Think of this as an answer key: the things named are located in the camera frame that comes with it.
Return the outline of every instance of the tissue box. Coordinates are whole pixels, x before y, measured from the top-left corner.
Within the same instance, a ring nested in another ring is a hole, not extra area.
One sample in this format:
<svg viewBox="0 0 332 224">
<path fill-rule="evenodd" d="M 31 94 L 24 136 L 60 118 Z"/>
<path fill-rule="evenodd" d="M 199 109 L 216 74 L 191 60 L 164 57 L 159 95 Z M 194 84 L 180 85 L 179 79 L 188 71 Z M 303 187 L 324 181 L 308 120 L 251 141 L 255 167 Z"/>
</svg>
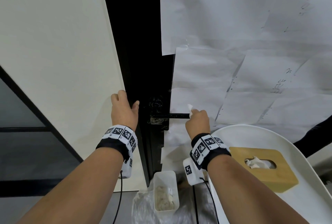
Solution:
<svg viewBox="0 0 332 224">
<path fill-rule="evenodd" d="M 229 149 L 232 157 L 238 161 L 238 163 L 262 181 L 273 192 L 283 193 L 298 184 L 295 174 L 279 151 L 244 147 L 230 147 Z M 258 157 L 260 160 L 273 161 L 276 164 L 276 168 L 251 169 L 244 160 L 252 159 L 254 156 Z"/>
</svg>

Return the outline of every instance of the forearm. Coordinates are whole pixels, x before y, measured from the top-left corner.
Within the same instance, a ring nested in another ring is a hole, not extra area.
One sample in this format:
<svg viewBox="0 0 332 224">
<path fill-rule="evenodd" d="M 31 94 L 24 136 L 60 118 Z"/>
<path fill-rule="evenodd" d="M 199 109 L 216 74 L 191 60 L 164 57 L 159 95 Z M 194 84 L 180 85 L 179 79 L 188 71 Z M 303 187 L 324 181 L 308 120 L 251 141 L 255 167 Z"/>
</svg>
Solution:
<svg viewBox="0 0 332 224">
<path fill-rule="evenodd" d="M 117 150 L 98 148 L 18 223 L 99 223 L 122 163 Z"/>
<path fill-rule="evenodd" d="M 207 168 L 230 224 L 308 224 L 230 156 L 215 157 Z"/>
</svg>

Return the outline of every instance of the black cable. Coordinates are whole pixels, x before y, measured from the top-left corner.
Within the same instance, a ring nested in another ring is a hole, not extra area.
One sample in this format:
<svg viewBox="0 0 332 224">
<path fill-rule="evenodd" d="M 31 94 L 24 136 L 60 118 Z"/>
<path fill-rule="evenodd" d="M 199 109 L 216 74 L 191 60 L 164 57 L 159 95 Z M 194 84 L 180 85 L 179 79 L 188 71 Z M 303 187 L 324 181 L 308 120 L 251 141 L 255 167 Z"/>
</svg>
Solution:
<svg viewBox="0 0 332 224">
<path fill-rule="evenodd" d="M 196 202 L 196 193 L 195 193 L 195 187 L 194 186 L 193 186 L 193 202 L 195 203 L 196 224 L 199 224 L 199 222 L 198 222 L 197 202 Z"/>
<path fill-rule="evenodd" d="M 117 213 L 115 214 L 115 217 L 114 217 L 113 224 L 115 223 L 115 220 L 117 219 L 118 212 L 119 212 L 119 209 L 120 209 L 121 198 L 122 198 L 122 171 L 120 172 L 120 175 L 121 175 L 121 192 L 120 192 L 120 200 L 119 200 L 119 206 L 118 206 L 118 209 L 117 209 Z"/>
<path fill-rule="evenodd" d="M 213 197 L 212 197 L 212 193 L 211 193 L 211 191 L 210 191 L 210 188 L 209 188 L 209 186 L 208 186 L 208 182 L 207 182 L 206 180 L 204 180 L 204 178 L 202 178 L 202 177 L 200 177 L 200 179 L 204 181 L 204 183 L 206 184 L 206 186 L 207 186 L 207 188 L 208 188 L 208 190 L 209 190 L 209 192 L 210 192 L 210 195 L 211 195 L 211 198 L 212 198 L 212 202 L 213 202 L 213 206 L 214 206 L 215 216 L 216 216 L 216 218 L 217 218 L 217 222 L 218 222 L 218 224 L 219 224 L 219 219 L 218 219 L 217 209 L 215 208 L 215 203 L 214 203 L 214 200 L 213 200 Z"/>
</svg>

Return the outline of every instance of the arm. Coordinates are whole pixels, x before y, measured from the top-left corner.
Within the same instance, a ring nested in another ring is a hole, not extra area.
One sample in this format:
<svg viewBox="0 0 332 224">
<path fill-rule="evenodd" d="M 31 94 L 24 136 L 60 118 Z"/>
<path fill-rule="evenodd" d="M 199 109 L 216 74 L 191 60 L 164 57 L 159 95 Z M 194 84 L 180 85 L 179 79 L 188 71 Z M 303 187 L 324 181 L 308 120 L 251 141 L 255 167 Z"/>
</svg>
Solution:
<svg viewBox="0 0 332 224">
<path fill-rule="evenodd" d="M 123 90 L 113 94 L 111 99 L 113 125 L 126 125 L 135 131 L 139 102 L 135 102 L 131 109 Z M 99 223 L 112 196 L 122 163 L 119 151 L 98 148 L 18 223 Z"/>
<path fill-rule="evenodd" d="M 210 133 L 205 110 L 193 110 L 186 129 L 191 139 Z M 232 157 L 219 155 L 207 166 L 222 208 L 230 224 L 308 224 L 286 202 Z"/>
</svg>

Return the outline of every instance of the hand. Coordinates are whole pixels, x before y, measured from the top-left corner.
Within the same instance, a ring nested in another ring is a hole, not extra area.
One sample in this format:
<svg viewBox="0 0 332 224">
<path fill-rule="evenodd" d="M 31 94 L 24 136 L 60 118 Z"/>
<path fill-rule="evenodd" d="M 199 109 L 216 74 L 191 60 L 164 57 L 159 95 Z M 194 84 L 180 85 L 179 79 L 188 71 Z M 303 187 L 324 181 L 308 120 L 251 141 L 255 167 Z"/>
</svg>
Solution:
<svg viewBox="0 0 332 224">
<path fill-rule="evenodd" d="M 112 94 L 110 99 L 112 101 L 112 113 L 110 114 L 112 124 L 125 125 L 135 131 L 139 121 L 139 101 L 136 101 L 130 108 L 127 93 L 124 90 Z"/>
<path fill-rule="evenodd" d="M 190 139 L 192 140 L 200 133 L 210 133 L 210 121 L 207 112 L 205 110 L 198 111 L 197 109 L 192 109 L 191 112 L 193 115 L 186 122 L 186 130 Z"/>
</svg>

